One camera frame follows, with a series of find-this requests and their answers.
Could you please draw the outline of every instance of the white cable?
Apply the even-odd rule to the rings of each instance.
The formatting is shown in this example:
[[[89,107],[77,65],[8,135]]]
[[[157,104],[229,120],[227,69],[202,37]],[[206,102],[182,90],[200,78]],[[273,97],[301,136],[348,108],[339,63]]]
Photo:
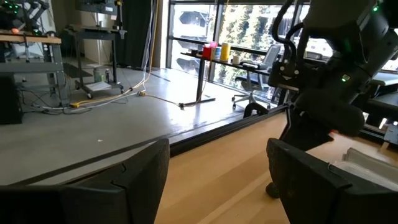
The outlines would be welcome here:
[[[29,105],[26,105],[26,106],[31,107],[31,108],[36,108],[36,109],[42,108],[42,109],[47,109],[47,110],[64,110],[64,109],[67,109],[67,108],[60,108],[60,107],[52,108],[52,107],[48,107],[48,106],[38,105],[38,104],[35,104],[35,103],[32,104],[31,106],[29,106]]]
[[[137,85],[134,86],[136,88],[137,86],[142,84],[142,86],[144,87],[144,91],[146,91],[145,80],[146,80],[147,66],[148,66],[148,60],[149,60],[150,40],[152,38],[152,20],[153,20],[153,16],[154,16],[153,7],[154,7],[154,2],[153,2],[153,0],[150,0],[149,39],[148,39],[148,48],[146,49],[146,52],[145,52],[145,58],[146,58],[145,65],[143,68],[141,82],[139,82]]]
[[[131,93],[131,94],[128,94],[128,95],[126,95],[126,96],[123,96],[123,97],[116,98],[116,99],[114,99],[114,100],[108,101],[108,102],[106,102],[106,103],[102,103],[102,104],[100,104],[100,105],[95,105],[95,106],[89,106],[89,107],[86,107],[86,108],[80,108],[80,109],[70,110],[70,111],[68,111],[68,112],[75,113],[75,112],[82,111],[82,110],[87,110],[87,109],[97,108],[97,107],[100,107],[100,106],[105,106],[105,105],[108,105],[108,104],[110,104],[110,103],[112,103],[112,102],[114,102],[114,101],[123,99],[123,98],[125,98],[125,97],[133,96],[133,95],[136,95],[136,94],[137,94],[137,93]]]

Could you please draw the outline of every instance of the cable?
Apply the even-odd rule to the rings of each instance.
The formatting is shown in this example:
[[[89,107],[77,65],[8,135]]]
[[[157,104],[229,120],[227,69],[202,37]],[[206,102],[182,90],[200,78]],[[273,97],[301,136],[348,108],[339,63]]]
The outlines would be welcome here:
[[[108,64],[110,64],[111,61],[110,61],[110,59],[108,58],[108,54],[107,54],[106,51],[105,51],[105,47],[104,47],[104,42],[103,42],[103,40],[101,40],[101,46],[102,46],[102,49],[103,49],[103,51],[104,51],[105,58],[106,58],[106,60],[108,61]],[[121,70],[122,70],[122,73],[123,73],[124,78],[126,79],[126,81],[129,83],[129,86],[131,87],[131,83],[130,83],[130,81],[127,79],[126,74],[124,74],[123,69],[121,69]]]
[[[117,96],[106,97],[106,98],[99,99],[99,100],[83,100],[78,103],[71,103],[70,106],[72,106],[74,108],[78,108],[78,107],[80,107],[80,105],[87,105],[87,104],[92,104],[92,103],[100,103],[100,102],[104,102],[107,100],[113,100],[113,99],[120,98],[121,96],[126,95],[127,93],[129,93],[131,91],[132,91],[132,88],[128,89],[128,91],[126,91],[120,95],[117,95]]]
[[[148,31],[149,31],[148,48],[146,48],[146,51],[145,51],[145,64],[144,64],[144,68],[142,68],[142,80],[137,84],[137,85],[142,84],[142,86],[144,87],[144,91],[146,91],[146,87],[145,87],[146,78],[145,77],[146,77],[147,65],[148,65],[148,60],[149,60],[150,40],[152,38],[152,20],[153,20],[152,8],[153,8],[153,0],[150,0],[150,19],[149,19],[149,27],[148,27]]]
[[[95,25],[97,25],[97,20],[95,19],[94,12],[91,12],[90,15],[91,15],[92,18],[94,19]]]
[[[175,106],[180,107],[180,105],[178,103],[175,103],[175,102],[170,101],[170,100],[163,99],[163,98],[158,97],[158,96],[153,96],[153,95],[149,95],[149,94],[145,94],[145,96],[149,96],[149,97],[152,97],[152,98],[155,98],[155,99],[158,99],[158,100],[162,100],[162,101],[165,101],[165,102],[168,102],[168,103],[171,103],[171,104],[173,104]]]
[[[304,54],[305,54],[305,49],[307,48],[309,38],[310,36],[308,35],[308,32],[304,29],[303,32],[301,33],[300,42],[298,42],[297,46],[298,65],[302,65],[304,63]]]
[[[110,103],[113,103],[114,101],[118,101],[118,100],[123,99],[123,98],[125,98],[125,97],[133,96],[133,95],[136,95],[136,94],[137,94],[137,93],[131,93],[131,94],[128,94],[128,95],[123,96],[123,97],[121,97],[121,98],[114,99],[114,100],[111,100],[111,101],[109,101],[109,102],[106,102],[106,103],[103,103],[103,104],[100,104],[100,105],[89,106],[89,107],[86,107],[86,108],[71,110],[71,112],[72,112],[72,113],[76,113],[77,111],[83,111],[83,110],[87,110],[87,109],[93,109],[93,108],[97,108],[97,107],[100,107],[100,106],[108,105],[108,104],[110,104]]]
[[[135,87],[133,87],[134,89],[140,87],[142,84],[144,84],[145,82],[147,82],[148,79],[150,78],[150,74],[152,73],[152,62],[153,62],[153,59],[154,59],[154,50],[155,50],[155,41],[156,41],[156,27],[157,27],[157,15],[158,15],[158,10],[159,10],[159,3],[156,4],[155,26],[154,26],[154,40],[153,40],[153,42],[152,42],[152,50],[151,50],[151,53],[150,53],[149,74],[148,74],[148,77],[147,77],[143,82],[141,82],[141,83],[137,84]]]
[[[289,40],[290,40],[290,38],[291,38],[297,31],[299,31],[300,29],[303,29],[303,28],[304,28],[304,23],[303,23],[303,22],[294,25],[294,26],[288,31],[288,33],[286,34],[286,39],[289,39]],[[283,56],[283,61],[284,61],[285,59],[287,59],[288,57],[290,57],[290,51],[289,51],[288,49],[290,50],[289,45],[285,44],[285,52],[284,52],[284,56]]]
[[[280,11],[278,12],[278,15],[274,21],[274,25],[272,25],[272,38],[274,38],[274,40],[276,42],[286,44],[290,47],[290,50],[291,50],[290,61],[294,62],[295,58],[296,58],[296,53],[297,53],[296,46],[294,45],[294,43],[291,40],[285,39],[285,38],[280,38],[278,35],[279,25],[282,22],[283,16],[285,15],[285,13],[289,9],[289,7],[292,5],[292,3],[293,3],[293,0],[286,0],[284,5],[281,7]]]
[[[49,94],[50,91],[47,92],[47,93],[45,93],[45,94],[43,94],[43,95],[41,95],[41,96],[38,96],[36,93],[34,93],[33,91],[30,91],[30,90],[21,90],[21,92],[24,92],[24,91],[26,91],[26,92],[28,92],[28,93],[31,93],[31,94],[33,94],[34,96],[37,97],[37,99],[36,99],[35,101],[33,101],[33,103],[35,103],[37,100],[40,100],[45,106],[48,106],[48,107],[51,108],[51,106],[48,105],[48,104],[42,99],[42,97],[45,96],[45,95],[47,95],[47,94]]]

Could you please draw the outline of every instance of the desk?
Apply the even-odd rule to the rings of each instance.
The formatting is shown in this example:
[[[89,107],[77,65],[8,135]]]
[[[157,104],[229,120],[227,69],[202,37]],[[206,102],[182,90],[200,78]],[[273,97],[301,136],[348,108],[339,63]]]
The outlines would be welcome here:
[[[90,26],[81,26],[81,25],[69,25],[66,31],[69,34],[73,35],[75,38],[75,48],[76,48],[76,56],[78,62],[78,68],[71,64],[66,64],[65,69],[68,72],[75,72],[79,75],[79,80],[75,80],[76,88],[81,88],[84,92],[86,92],[88,98],[92,98],[91,90],[86,87],[83,81],[83,70],[81,68],[81,55],[80,55],[80,41],[83,39],[91,39],[91,40],[111,40],[112,41],[112,63],[113,63],[113,81],[109,84],[112,88],[119,88],[121,93],[124,93],[124,87],[118,82],[117,76],[117,62],[116,62],[116,36],[124,35],[126,33],[125,30],[117,30],[106,27],[90,27]]]
[[[285,124],[278,114],[173,157],[155,223],[289,223],[280,200],[264,192],[271,182],[267,141],[278,138]],[[340,135],[308,153],[334,162],[350,147],[398,162],[396,153],[379,152],[380,145]]]
[[[209,62],[210,59],[199,57],[199,56],[196,56],[196,55],[192,55],[191,53],[181,53],[181,54],[200,59],[199,75],[198,75],[198,89],[197,89],[197,100],[200,100],[202,86],[203,86],[203,77],[204,77],[203,72],[205,70],[205,62],[206,61]],[[252,72],[252,73],[257,73],[257,74],[260,74],[260,75],[266,75],[266,76],[270,75],[268,70],[260,70],[260,69],[255,69],[255,68],[244,67],[242,65],[234,65],[231,62],[224,62],[224,61],[220,61],[220,60],[217,60],[217,59],[213,59],[211,62],[218,63],[220,65],[226,65],[226,66],[237,68],[237,69],[241,69],[241,70],[245,70],[245,71],[249,71],[249,72]],[[287,90],[283,89],[281,91],[281,93],[280,93],[280,98],[279,98],[278,105],[282,105],[283,103],[285,103],[286,96],[287,96]]]
[[[55,89],[58,89],[60,104],[62,106],[67,106],[69,104],[68,101],[68,93],[66,88],[66,79],[63,73],[62,66],[62,55],[60,50],[61,39],[56,37],[44,37],[44,36],[33,36],[26,35],[23,36],[21,34],[0,34],[0,42],[36,42],[41,43],[44,49],[44,61],[45,62],[6,62],[4,58],[3,44],[0,44],[0,73],[9,75],[14,73],[26,73],[26,74],[34,74],[34,73],[47,73],[47,79],[49,84],[42,87],[49,87],[50,91],[55,93]]]

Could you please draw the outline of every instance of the wooden table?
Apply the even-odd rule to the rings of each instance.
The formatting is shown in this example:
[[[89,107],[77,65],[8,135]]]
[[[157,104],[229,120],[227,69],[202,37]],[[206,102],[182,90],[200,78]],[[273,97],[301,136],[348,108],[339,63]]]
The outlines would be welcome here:
[[[1,34],[0,41],[6,42],[25,42],[24,36],[20,34]],[[46,44],[61,44],[61,39],[58,37],[36,37],[27,35],[27,42],[46,43]]]
[[[156,223],[289,223],[280,200],[264,191],[271,182],[267,140],[285,124],[280,114],[171,159]],[[308,153],[333,162],[350,147],[398,165],[398,154],[339,135]]]

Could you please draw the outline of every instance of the black desk leg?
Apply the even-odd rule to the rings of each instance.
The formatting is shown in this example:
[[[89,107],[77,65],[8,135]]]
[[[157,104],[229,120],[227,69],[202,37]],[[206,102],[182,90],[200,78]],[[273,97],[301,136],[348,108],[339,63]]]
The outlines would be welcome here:
[[[118,82],[118,76],[116,75],[116,70],[117,70],[117,61],[116,61],[116,41],[112,40],[112,66],[113,66],[113,82],[117,83]]]
[[[206,102],[210,102],[210,101],[215,101],[216,98],[208,98],[205,100],[201,99],[201,94],[203,91],[203,77],[205,76],[205,60],[200,59],[200,64],[199,64],[199,74],[198,74],[198,88],[197,88],[197,97],[196,97],[196,101],[195,102],[191,102],[191,103],[184,103],[184,104],[180,104],[180,107],[184,107],[184,106],[194,106],[198,103],[206,103]]]
[[[78,37],[75,37],[75,48],[76,48],[76,57],[77,57],[77,65],[78,65],[78,75],[80,86],[84,85],[83,76],[81,75],[81,55],[80,55],[80,43]]]
[[[203,77],[205,76],[205,63],[203,59],[200,59],[199,74],[198,74],[198,88],[197,88],[197,101],[201,100],[201,94],[203,91]]]

